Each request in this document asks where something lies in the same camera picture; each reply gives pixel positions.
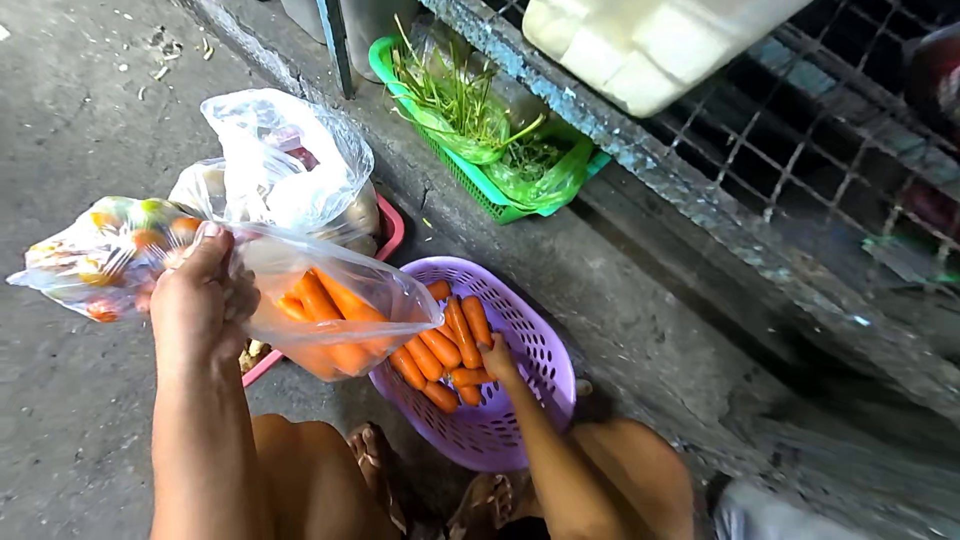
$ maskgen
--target white plastic jug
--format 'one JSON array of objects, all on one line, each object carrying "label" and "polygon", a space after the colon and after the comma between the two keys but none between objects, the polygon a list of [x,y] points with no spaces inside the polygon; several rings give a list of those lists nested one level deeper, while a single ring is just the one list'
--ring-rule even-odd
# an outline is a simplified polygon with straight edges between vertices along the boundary
[{"label": "white plastic jug", "polygon": [[523,34],[628,113],[645,117],[810,0],[530,0]]}]

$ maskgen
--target metal mesh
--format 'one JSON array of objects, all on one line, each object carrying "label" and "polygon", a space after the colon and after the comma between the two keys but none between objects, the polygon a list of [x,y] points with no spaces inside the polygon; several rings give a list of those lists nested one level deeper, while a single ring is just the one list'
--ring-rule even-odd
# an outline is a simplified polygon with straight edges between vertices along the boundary
[{"label": "metal mesh", "polygon": [[[528,4],[485,2],[517,27]],[[956,146],[900,98],[904,45],[958,18],[954,0],[815,0],[640,124],[865,297],[960,300]]]}]

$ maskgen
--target metal pole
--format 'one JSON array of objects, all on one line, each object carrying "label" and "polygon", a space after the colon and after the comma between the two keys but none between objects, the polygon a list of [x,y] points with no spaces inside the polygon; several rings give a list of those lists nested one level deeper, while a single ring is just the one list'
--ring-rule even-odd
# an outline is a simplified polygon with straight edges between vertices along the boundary
[{"label": "metal pole", "polygon": [[333,76],[337,80],[340,92],[347,99],[353,99],[353,80],[350,77],[350,58],[347,52],[347,27],[344,25],[344,12],[340,9],[340,0],[317,0],[320,19],[324,22],[326,48],[333,62]]}]

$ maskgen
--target person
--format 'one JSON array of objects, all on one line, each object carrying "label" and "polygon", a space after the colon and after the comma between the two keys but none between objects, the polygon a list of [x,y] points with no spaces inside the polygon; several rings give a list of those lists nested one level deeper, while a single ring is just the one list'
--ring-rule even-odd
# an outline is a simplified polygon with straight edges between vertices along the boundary
[{"label": "person", "polygon": [[[390,451],[364,424],[346,439],[323,422],[251,418],[237,358],[250,280],[227,275],[232,236],[204,223],[151,299],[156,342],[152,537],[394,539],[406,531],[384,474]],[[617,420],[561,436],[500,336],[484,351],[516,408],[529,486],[481,475],[450,521],[460,538],[692,538],[692,491],[673,449]]]}]

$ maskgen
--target purple plastic basket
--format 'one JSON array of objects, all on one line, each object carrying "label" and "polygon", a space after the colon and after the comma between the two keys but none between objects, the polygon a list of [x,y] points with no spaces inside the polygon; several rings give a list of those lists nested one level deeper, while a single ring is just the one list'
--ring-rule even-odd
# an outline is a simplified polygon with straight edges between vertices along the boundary
[{"label": "purple plastic basket", "polygon": [[[493,331],[506,338],[520,374],[557,429],[566,428],[577,400],[576,379],[564,343],[542,317],[493,274],[462,258],[422,258],[400,270],[422,283],[446,280],[454,294],[480,298]],[[514,406],[498,382],[481,385],[480,406],[460,405],[453,414],[443,414],[407,385],[390,362],[377,366],[370,378],[423,438],[456,463],[489,473],[527,466]]]}]

